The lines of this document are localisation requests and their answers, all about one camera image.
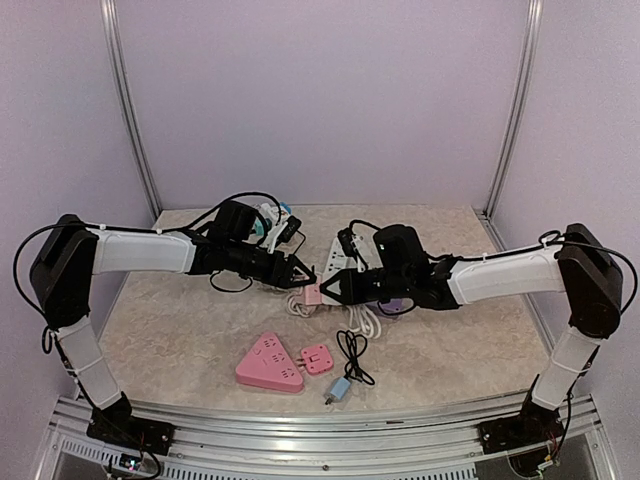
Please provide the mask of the pink cube socket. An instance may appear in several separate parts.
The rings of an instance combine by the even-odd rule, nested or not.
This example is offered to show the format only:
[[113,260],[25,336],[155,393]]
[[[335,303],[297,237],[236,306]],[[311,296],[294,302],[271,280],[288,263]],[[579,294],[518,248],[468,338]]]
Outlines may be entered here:
[[305,306],[322,305],[323,298],[320,291],[320,285],[318,283],[315,283],[313,285],[306,285],[303,288],[303,300]]

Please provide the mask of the pink square plug adapter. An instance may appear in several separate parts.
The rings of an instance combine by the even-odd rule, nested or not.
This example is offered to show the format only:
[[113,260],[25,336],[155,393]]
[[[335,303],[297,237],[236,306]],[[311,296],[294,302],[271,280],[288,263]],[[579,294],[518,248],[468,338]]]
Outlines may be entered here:
[[333,356],[325,344],[302,348],[295,363],[311,376],[325,374],[334,367]]

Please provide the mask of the pink triangular power strip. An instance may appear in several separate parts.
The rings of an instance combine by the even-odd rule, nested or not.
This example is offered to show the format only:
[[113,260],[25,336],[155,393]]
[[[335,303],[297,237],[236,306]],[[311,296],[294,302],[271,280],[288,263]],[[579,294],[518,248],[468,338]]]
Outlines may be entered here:
[[235,368],[235,379],[241,385],[289,394],[304,389],[299,368],[271,331],[263,333],[249,348]]

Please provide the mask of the white plug adapter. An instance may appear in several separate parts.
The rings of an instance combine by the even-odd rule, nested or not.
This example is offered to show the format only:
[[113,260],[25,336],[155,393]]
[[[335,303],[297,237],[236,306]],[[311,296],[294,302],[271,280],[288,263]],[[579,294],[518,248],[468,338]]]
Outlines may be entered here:
[[326,287],[325,285],[320,286],[320,291],[322,293],[323,304],[327,306],[342,306],[341,303],[341,292],[339,286],[337,284],[330,285]]

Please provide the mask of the light blue plug adapter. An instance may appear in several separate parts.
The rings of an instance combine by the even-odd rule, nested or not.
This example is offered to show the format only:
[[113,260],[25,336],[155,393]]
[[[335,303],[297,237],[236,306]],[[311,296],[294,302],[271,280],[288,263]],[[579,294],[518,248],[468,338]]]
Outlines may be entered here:
[[351,381],[346,377],[337,378],[325,395],[325,405],[341,402],[351,388]]

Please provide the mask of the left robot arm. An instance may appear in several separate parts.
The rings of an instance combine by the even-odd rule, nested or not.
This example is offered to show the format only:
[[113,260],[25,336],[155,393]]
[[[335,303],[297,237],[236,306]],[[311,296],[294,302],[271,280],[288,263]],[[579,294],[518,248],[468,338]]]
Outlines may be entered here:
[[237,274],[281,290],[313,284],[317,276],[296,255],[279,250],[300,222],[279,202],[274,219],[233,195],[192,222],[169,229],[139,229],[83,222],[67,214],[43,228],[47,239],[32,263],[32,307],[47,324],[53,346],[92,407],[94,427],[121,445],[140,434],[140,419],[119,387],[91,325],[89,297],[95,276],[111,272],[171,272],[191,276]]

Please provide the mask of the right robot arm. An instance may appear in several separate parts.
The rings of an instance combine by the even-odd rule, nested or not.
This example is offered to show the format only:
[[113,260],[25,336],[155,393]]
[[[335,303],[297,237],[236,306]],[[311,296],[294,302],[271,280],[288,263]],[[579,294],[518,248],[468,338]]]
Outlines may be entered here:
[[408,299],[434,311],[540,292],[566,295],[568,326],[519,413],[484,427],[490,439],[505,433],[523,444],[563,432],[560,406],[630,306],[622,298],[624,255],[580,223],[546,232],[533,246],[476,257],[433,256],[415,229],[401,224],[377,230],[373,241],[380,266],[343,268],[321,283],[322,294],[342,305]]

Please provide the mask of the white cube socket adapter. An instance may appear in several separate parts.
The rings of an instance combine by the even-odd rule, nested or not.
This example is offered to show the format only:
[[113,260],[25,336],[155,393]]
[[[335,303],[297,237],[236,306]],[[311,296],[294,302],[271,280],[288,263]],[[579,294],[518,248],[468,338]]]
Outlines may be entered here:
[[272,226],[275,226],[285,222],[288,218],[288,216],[284,217],[280,215],[279,206],[280,205],[273,205],[271,203],[262,203],[258,206],[258,210]]

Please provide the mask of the blue plug on cube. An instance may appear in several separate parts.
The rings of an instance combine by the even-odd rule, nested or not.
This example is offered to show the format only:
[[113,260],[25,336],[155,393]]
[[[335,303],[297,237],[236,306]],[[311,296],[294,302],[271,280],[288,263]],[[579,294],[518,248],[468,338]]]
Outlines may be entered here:
[[292,213],[291,207],[285,202],[280,203],[279,210],[280,210],[280,215],[284,217],[290,216]]

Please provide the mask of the purple power strip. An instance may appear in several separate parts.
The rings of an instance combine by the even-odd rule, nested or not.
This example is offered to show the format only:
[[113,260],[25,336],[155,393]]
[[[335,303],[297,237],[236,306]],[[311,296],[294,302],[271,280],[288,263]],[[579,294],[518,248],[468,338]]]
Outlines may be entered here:
[[385,317],[398,317],[406,310],[409,303],[405,299],[391,299],[386,303],[373,301],[368,303],[368,307],[376,314]]

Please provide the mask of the aluminium frame post right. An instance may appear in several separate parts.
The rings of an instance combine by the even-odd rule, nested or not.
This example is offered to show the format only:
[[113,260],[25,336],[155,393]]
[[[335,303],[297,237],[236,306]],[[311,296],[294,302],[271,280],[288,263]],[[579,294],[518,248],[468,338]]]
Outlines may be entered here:
[[530,0],[525,23],[523,44],[518,63],[516,83],[504,138],[501,144],[498,164],[489,189],[489,196],[483,208],[483,215],[492,222],[506,185],[509,167],[517,144],[521,121],[525,112],[531,76],[535,64],[537,44],[543,16],[542,0]]

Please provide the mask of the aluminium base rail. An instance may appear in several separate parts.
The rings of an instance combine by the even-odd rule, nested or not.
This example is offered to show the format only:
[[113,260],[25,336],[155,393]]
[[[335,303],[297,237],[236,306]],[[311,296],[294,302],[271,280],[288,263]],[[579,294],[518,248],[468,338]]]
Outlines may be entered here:
[[[176,427],[166,479],[267,478],[474,478],[481,462],[495,460],[507,478],[521,479],[509,460],[516,452],[484,454],[477,425],[516,413],[524,394],[433,408],[378,412],[234,413],[134,401],[134,414]],[[600,416],[590,396],[572,402],[570,431],[559,466],[544,479],[620,479]],[[35,479],[62,478],[71,458],[104,478],[100,464],[124,449],[85,433],[90,417],[83,400],[60,398],[44,437]]]

